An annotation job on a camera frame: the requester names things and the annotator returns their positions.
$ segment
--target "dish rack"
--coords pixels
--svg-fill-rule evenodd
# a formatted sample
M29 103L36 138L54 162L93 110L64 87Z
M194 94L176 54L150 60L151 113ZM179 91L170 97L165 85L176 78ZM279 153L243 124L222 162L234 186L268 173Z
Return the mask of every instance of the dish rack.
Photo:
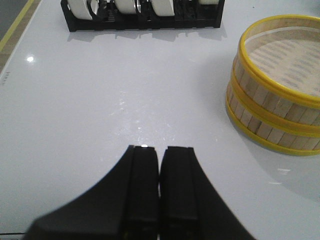
M200 4L201 0L173 0L174 14L158 16L150 0L134 0L134 14L121 13L115 0L96 1L98 1L98 8L95 12L91 8L91 1L87 1L87 10L92 19L79 19L73 14L68 0L61 0L61 8L70 32L77 30L220 28L225 5L225 0L219 0L218 4Z

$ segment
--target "white tabletop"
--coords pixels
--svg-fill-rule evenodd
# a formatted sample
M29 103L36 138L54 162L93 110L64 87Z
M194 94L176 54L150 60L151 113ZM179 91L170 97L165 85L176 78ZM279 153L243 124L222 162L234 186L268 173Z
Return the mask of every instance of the white tabletop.
M320 1L227 0L219 29L70 33L60 1L43 0L0 75L0 233L25 232L147 144L159 161L194 147L258 240L320 239L320 157L257 145L225 109L241 34L279 14L319 17Z

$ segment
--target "white table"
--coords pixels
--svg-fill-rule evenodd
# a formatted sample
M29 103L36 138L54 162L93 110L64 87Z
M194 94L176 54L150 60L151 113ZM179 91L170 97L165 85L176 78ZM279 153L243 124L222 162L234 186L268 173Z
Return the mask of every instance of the white table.
M320 157L257 145L225 109L241 34L279 14L319 17L320 2L227 0L220 29L70 33L60 1L43 0L0 75L0 233L25 232L147 144L159 161L194 147L258 240L320 239Z

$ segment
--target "yellow rim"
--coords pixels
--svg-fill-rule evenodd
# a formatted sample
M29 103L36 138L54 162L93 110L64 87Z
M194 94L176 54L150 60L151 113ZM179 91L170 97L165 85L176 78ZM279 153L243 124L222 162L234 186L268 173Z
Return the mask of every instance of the yellow rim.
M231 85L237 100L245 109L247 109L255 118L259 119L260 121L293 135L320 138L320 127L289 121L269 112L258 105L241 88L236 79L234 69L232 70Z
M17 26L21 22L22 18L26 15L28 9L30 8L33 2L34 0L28 0L28 2L24 5L19 15L15 18L14 22L11 24L8 31L3 36L2 40L0 41L0 52L5 47L6 43L8 42L12 34L15 32Z
M312 156L320 154L320 150L298 150L288 147L279 146L275 143L272 143L270 141L267 141L263 139L262 137L259 137L258 135L254 134L252 131L250 131L245 125L243 125L238 118L235 116L235 114L232 112L230 105L228 103L227 98L225 99L225 105L227 108L228 115L232 119L232 121L235 123L235 125L240 128L245 134L247 134L250 138L255 140L256 142L260 143L261 145L275 150L280 153L289 154L289 155L295 155L295 156Z
M295 14L271 16L271 17L264 18L260 21L257 21L254 24L252 24L241 36L241 39L239 41L239 46L238 46L239 59L243 67L245 68L245 70L250 74L250 76L253 79L255 79L259 84L263 85L265 88L270 90L271 92L285 99L288 99L294 103L297 103L299 105L303 105L303 106L314 108L314 109L320 109L320 97L311 96L279 84L278 82L268 77L265 73L263 73L249 58L249 55L246 51L246 46L245 46L245 41L247 39L248 33L262 23L272 21L272 20L279 20L279 19L303 19L303 20L310 20L310 21L315 21L317 23L320 23L319 17L295 15Z

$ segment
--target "steamer basket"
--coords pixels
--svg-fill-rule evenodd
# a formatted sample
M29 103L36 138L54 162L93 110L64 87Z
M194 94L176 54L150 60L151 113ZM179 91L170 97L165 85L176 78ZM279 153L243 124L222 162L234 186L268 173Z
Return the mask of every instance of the steamer basket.
M260 144L320 154L320 18L280 15L251 25L239 41L226 103L233 122Z

